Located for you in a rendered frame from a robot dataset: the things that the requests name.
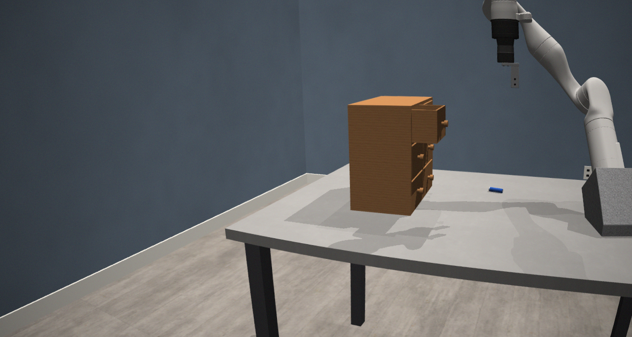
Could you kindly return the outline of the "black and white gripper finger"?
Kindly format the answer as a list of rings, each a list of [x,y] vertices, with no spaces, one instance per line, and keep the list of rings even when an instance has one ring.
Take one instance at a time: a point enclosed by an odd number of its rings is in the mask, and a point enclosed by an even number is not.
[[[504,65],[512,66],[512,88],[519,88],[519,64],[502,63],[502,66]]]

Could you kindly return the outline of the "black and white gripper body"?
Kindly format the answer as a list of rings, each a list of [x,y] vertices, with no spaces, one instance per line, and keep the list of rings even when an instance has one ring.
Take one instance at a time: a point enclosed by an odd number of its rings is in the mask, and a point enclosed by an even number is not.
[[[518,13],[517,3],[497,0],[491,3],[492,38],[497,40],[497,62],[514,63],[514,40],[519,39],[518,23],[531,23],[530,11]]]

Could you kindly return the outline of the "small brown wooden chest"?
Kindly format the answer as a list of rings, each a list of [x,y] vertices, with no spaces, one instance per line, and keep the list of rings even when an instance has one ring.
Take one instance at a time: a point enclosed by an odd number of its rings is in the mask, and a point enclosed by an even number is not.
[[[433,97],[380,96],[348,105],[352,211],[411,212],[412,111]]]

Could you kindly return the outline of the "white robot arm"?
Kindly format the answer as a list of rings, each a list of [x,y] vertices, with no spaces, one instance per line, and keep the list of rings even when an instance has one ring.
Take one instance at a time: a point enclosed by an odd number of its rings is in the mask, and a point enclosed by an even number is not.
[[[560,44],[534,19],[531,23],[520,24],[531,55],[559,83],[577,109],[586,115],[583,123],[592,172],[595,168],[625,168],[613,124],[614,113],[607,86],[595,77],[579,85],[571,74]]]

